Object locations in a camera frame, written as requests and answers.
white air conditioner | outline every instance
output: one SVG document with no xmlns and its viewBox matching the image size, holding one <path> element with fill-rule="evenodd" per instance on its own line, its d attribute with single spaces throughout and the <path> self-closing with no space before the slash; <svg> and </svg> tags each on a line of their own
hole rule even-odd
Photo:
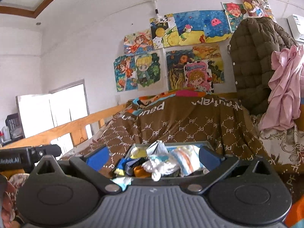
<svg viewBox="0 0 304 228">
<path fill-rule="evenodd" d="M 287 20 L 294 39 L 304 42 L 304 17 L 293 14 Z"/>
</svg>

pink garment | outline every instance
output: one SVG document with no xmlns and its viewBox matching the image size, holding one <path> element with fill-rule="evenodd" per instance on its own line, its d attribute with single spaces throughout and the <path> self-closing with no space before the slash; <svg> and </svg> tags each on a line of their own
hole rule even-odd
<svg viewBox="0 0 304 228">
<path fill-rule="evenodd" d="M 259 130 L 275 128 L 286 130 L 294 126 L 294 119 L 300 116 L 301 89 L 304 86 L 304 48 L 293 45 L 290 49 L 274 51 L 271 55 L 272 69 L 275 70 L 268 82 L 271 93 L 268 109 L 263 115 Z"/>
</svg>

brown quilted jacket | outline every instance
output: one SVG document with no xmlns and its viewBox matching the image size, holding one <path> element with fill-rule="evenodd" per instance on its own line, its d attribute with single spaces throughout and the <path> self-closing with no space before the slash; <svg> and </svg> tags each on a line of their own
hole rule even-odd
<svg viewBox="0 0 304 228">
<path fill-rule="evenodd" d="M 265 113 L 274 71 L 271 54 L 290 48 L 297 42 L 268 17 L 243 20 L 230 40 L 238 99 L 251 114 Z"/>
</svg>

human hand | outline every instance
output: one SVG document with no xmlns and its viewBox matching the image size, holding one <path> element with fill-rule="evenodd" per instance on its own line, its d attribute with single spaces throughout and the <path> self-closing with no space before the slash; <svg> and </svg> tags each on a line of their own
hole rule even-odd
<svg viewBox="0 0 304 228">
<path fill-rule="evenodd" d="M 3 220 L 3 225 L 5 228 L 12 227 L 10 222 L 10 217 L 13 211 L 13 203 L 8 193 L 14 193 L 15 191 L 16 191 L 15 187 L 9 181 L 7 181 L 7 186 L 3 194 L 2 210 L 1 210 L 1 218 Z"/>
</svg>

wooden ceiling molding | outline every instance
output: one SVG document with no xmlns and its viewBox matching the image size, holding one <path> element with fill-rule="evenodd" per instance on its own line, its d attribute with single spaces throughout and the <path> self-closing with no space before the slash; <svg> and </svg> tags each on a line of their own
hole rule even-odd
<svg viewBox="0 0 304 228">
<path fill-rule="evenodd" d="M 37 18 L 37 16 L 54 0 L 44 0 L 34 11 L 8 7 L 8 6 L 0 6 L 0 13 L 19 15 L 29 18 Z"/>
</svg>

